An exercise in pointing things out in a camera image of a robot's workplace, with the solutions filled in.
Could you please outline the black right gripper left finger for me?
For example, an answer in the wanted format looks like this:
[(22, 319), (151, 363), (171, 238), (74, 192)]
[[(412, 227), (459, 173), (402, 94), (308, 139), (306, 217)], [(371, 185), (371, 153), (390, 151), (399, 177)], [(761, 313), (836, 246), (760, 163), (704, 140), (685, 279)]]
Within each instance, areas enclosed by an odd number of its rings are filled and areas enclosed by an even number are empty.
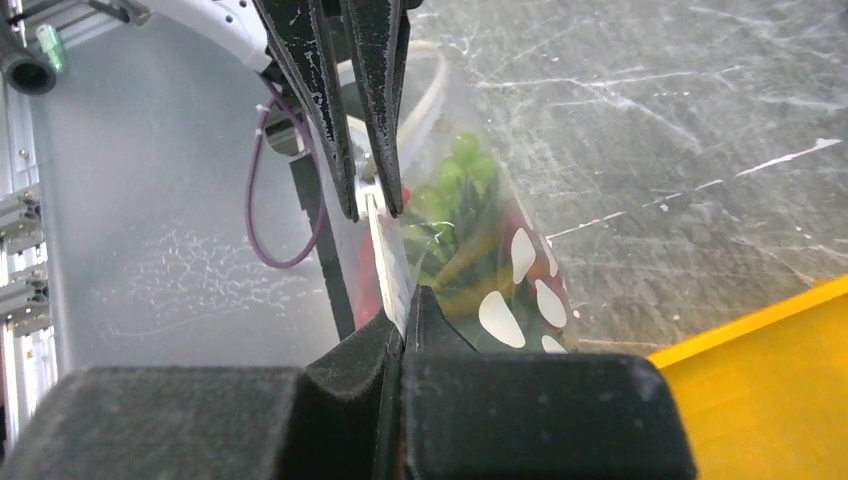
[(103, 367), (42, 400), (5, 479), (368, 479), (403, 341), (378, 315), (299, 367)]

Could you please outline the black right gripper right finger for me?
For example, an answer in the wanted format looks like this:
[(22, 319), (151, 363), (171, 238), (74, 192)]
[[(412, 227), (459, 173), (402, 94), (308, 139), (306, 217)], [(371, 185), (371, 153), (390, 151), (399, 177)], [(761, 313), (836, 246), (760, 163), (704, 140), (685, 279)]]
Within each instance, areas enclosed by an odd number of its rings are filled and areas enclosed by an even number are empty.
[(671, 390), (647, 359), (482, 353), (415, 290), (402, 366), (409, 479), (693, 479)]

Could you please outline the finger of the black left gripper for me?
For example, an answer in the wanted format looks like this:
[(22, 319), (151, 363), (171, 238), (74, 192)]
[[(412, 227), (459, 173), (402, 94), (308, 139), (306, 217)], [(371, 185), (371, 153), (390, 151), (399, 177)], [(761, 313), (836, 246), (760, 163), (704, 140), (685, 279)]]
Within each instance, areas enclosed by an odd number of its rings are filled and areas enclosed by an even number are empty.
[(341, 13), (374, 175), (380, 179), (389, 214), (396, 217), (403, 212), (398, 125), (410, 35), (406, 6), (398, 0), (346, 0)]
[(359, 220), (355, 164), (332, 35), (320, 1), (258, 0), (269, 48), (312, 120), (342, 213)]

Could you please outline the orange toy pineapple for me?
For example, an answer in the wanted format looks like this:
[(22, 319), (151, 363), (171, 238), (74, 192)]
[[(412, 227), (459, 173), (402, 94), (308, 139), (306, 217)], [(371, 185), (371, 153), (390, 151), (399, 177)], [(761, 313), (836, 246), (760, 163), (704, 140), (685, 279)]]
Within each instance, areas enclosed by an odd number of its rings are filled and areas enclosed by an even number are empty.
[(513, 280), (511, 241), (521, 226), (510, 189), (489, 184), (476, 206), (471, 197), (448, 222), (428, 222), (411, 210), (402, 218), (404, 246), (418, 283), (430, 287), (449, 318), (475, 315), (484, 298), (510, 302), (521, 290)]

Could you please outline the clear zip top bag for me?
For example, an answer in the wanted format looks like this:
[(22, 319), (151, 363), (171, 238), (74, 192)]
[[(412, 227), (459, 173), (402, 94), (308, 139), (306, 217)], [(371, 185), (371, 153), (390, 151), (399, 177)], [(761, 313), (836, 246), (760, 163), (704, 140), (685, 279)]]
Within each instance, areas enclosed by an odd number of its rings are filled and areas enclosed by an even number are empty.
[(496, 159), (461, 72), (434, 43), (410, 44), (398, 152), (403, 213), (347, 219), (325, 180), (329, 228), (354, 328), (418, 285), (483, 352), (574, 353), (559, 264)]

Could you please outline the green toy grape bunch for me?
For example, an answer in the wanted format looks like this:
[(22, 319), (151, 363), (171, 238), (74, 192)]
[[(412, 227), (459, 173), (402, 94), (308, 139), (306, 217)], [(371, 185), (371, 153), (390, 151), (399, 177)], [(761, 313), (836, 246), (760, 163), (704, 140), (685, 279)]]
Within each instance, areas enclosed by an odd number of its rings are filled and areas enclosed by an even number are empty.
[(450, 154), (435, 168), (432, 180), (410, 195), (413, 211), (432, 223), (448, 222), (460, 212), (461, 201), (471, 197), (476, 206), (497, 176), (497, 162), (471, 132), (453, 137)]

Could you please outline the yellow plastic tray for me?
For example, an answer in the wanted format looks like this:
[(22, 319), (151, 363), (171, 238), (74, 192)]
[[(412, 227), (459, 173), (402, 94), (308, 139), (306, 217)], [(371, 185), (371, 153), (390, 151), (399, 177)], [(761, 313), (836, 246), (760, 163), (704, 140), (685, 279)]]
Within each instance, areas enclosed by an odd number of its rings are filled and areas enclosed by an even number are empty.
[(847, 279), (653, 353), (701, 479), (847, 476)]

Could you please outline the red toy chili pepper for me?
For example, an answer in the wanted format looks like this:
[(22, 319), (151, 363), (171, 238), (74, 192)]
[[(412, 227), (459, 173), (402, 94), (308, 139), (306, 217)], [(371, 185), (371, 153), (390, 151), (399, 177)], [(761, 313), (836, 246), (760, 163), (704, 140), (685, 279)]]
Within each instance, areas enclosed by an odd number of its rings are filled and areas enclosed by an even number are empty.
[(388, 211), (379, 183), (360, 182), (356, 200), (365, 235), (356, 268), (354, 322), (363, 327), (384, 312), (400, 333), (406, 331), (413, 279), (399, 220)]

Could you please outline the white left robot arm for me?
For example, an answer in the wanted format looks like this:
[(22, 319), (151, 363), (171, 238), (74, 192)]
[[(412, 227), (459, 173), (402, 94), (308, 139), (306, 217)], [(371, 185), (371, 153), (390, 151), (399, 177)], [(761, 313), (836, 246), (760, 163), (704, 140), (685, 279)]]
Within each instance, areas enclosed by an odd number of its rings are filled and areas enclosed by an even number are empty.
[(333, 18), (344, 28), (388, 212), (403, 211), (399, 109), (410, 24), (417, 1), (94, 1), (92, 7), (128, 22), (160, 13), (235, 55), (252, 70), (289, 86), (316, 127), (343, 214), (360, 218), (353, 143), (341, 97)]

